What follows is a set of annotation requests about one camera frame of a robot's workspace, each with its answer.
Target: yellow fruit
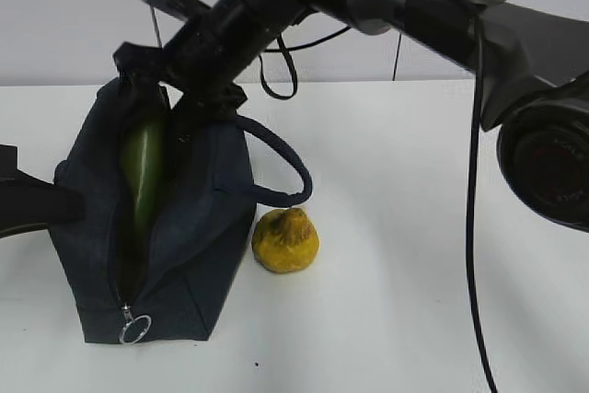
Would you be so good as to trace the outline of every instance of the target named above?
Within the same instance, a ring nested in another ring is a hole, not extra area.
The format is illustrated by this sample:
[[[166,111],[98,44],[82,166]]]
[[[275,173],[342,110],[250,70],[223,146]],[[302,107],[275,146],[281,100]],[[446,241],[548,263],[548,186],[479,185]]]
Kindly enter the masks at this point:
[[[297,272],[317,256],[319,236],[302,209],[275,209],[262,216],[251,245],[256,260],[269,271]]]

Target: dark blue bag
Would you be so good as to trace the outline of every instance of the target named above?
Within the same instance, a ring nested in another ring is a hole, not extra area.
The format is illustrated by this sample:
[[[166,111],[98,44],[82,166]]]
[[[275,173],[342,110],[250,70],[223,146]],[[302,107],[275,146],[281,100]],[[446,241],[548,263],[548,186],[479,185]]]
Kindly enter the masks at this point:
[[[83,221],[50,228],[86,342],[207,340],[245,251],[257,202],[290,207],[306,201],[310,175],[288,144],[253,120],[235,113],[203,126],[191,142],[173,198],[153,225],[141,289],[133,300],[123,300],[115,264],[129,193],[118,159],[121,127],[132,104],[124,102],[120,87],[114,80],[98,92],[55,174],[56,184],[79,192],[86,202]],[[299,173],[301,193],[254,184],[244,132]]]

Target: metal ring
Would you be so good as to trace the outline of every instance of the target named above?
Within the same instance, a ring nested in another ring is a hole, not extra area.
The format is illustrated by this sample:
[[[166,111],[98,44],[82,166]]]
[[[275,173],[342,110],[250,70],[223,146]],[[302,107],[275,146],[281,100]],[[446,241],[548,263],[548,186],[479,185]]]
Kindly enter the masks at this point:
[[[137,335],[137,338],[135,338],[133,341],[125,340],[125,335],[127,334],[127,331],[129,331],[129,328],[141,320],[147,321],[147,323],[145,324],[145,328],[142,330],[142,332],[139,333],[139,335]],[[127,322],[127,324],[125,324],[122,328],[121,334],[119,335],[119,342],[123,345],[136,344],[137,342],[142,340],[149,331],[149,329],[151,329],[151,323],[152,319],[149,315],[142,315],[140,317],[132,319],[131,321]]]

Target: bag handle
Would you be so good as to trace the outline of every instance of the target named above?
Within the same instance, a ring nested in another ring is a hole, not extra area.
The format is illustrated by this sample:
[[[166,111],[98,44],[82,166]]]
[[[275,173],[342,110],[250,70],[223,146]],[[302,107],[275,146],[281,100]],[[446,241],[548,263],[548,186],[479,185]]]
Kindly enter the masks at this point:
[[[223,183],[219,189],[232,191],[247,195],[256,202],[270,207],[289,208],[297,204],[306,202],[313,193],[313,180],[311,174],[303,164],[303,160],[282,138],[273,133],[271,130],[258,123],[255,120],[236,115],[233,118],[236,126],[246,133],[250,133],[257,139],[261,140],[267,146],[271,147],[276,154],[282,157],[290,166],[296,170],[303,180],[303,191],[299,193],[285,193],[273,191],[268,188],[249,183]]]

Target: wire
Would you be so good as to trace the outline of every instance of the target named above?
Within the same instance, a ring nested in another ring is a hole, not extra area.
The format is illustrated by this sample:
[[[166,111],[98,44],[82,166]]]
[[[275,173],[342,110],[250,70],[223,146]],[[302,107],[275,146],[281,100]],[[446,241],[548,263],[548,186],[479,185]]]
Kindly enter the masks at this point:
[[[288,96],[283,96],[278,94],[277,92],[273,91],[268,82],[266,81],[266,76],[264,75],[264,59],[260,56],[260,83],[262,89],[272,98],[277,98],[279,100],[289,100],[293,98],[296,93],[298,92],[298,73],[296,72],[295,61],[293,60],[293,56],[291,55],[288,48],[286,48],[286,44],[284,43],[283,36],[278,36],[276,39],[278,42],[279,50],[278,52],[283,55],[284,61],[286,62],[286,66],[288,67],[288,72],[291,75],[291,82],[293,84],[293,93]]]
[[[154,10],[154,8],[152,6],[149,6],[149,12],[151,13],[151,21],[154,25],[154,31],[156,32],[156,41],[157,41],[157,46],[159,48],[162,48],[162,36],[161,33],[159,32],[159,25],[157,24],[157,16],[156,16],[156,11]]]
[[[477,7],[468,0],[456,0],[473,17],[475,43],[477,47],[477,65],[475,68],[476,85],[474,103],[472,107],[472,122],[470,127],[470,149],[468,156],[468,191],[467,191],[467,218],[466,218],[466,267],[468,284],[468,301],[472,324],[479,348],[479,356],[487,385],[491,393],[497,393],[497,386],[493,379],[489,355],[485,346],[485,339],[480,323],[479,298],[477,296],[477,280],[475,275],[475,209],[477,200],[477,181],[479,170],[479,139],[482,113],[482,102],[485,82],[485,28],[479,16]]]
[[[279,54],[283,55],[284,61],[286,62],[286,66],[288,67],[288,72],[291,75],[291,83],[293,84],[293,93],[288,96],[283,96],[283,95],[278,94],[277,92],[272,90],[272,88],[270,87],[270,85],[268,85],[268,82],[266,81],[266,75],[264,74],[264,59],[260,55],[259,58],[260,58],[261,87],[264,89],[266,94],[268,94],[272,98],[277,98],[279,100],[289,100],[289,99],[293,98],[296,95],[296,93],[298,92],[298,73],[296,72],[295,61],[293,60],[293,55],[291,54],[291,52],[302,51],[302,50],[307,50],[309,48],[316,47],[316,46],[320,45],[321,43],[325,43],[326,41],[333,40],[336,37],[339,37],[341,34],[348,32],[350,29],[352,29],[352,28],[345,27],[343,29],[340,29],[339,31],[334,32],[333,34],[329,34],[328,36],[326,36],[322,39],[315,40],[310,43],[306,43],[304,45],[294,46],[292,48],[286,48],[286,44],[284,43],[283,36],[282,35],[278,36],[278,38],[276,39],[276,41],[278,42],[278,49],[277,50],[266,50],[265,52],[270,53],[270,54],[279,53]]]
[[[398,61],[400,60],[401,55],[401,43],[403,42],[403,33],[398,33],[398,40],[397,40],[397,55],[395,55],[395,65],[393,67],[393,82],[397,81],[397,70],[398,70]]]
[[[343,29],[340,29],[337,32],[334,32],[333,34],[329,34],[328,36],[326,36],[326,37],[324,37],[322,39],[315,40],[315,41],[312,41],[310,43],[306,43],[304,45],[294,46],[292,48],[286,48],[286,50],[288,52],[297,52],[297,51],[302,51],[302,50],[308,50],[309,48],[313,48],[315,46],[318,46],[321,43],[325,43],[326,41],[333,40],[336,37],[339,37],[341,34],[344,34],[344,33],[348,32],[350,29],[352,29],[352,28],[345,27]],[[277,50],[272,49],[272,50],[266,50],[264,52],[266,52],[268,54],[275,54],[275,53],[282,53],[282,50],[280,50],[280,49],[277,49]]]

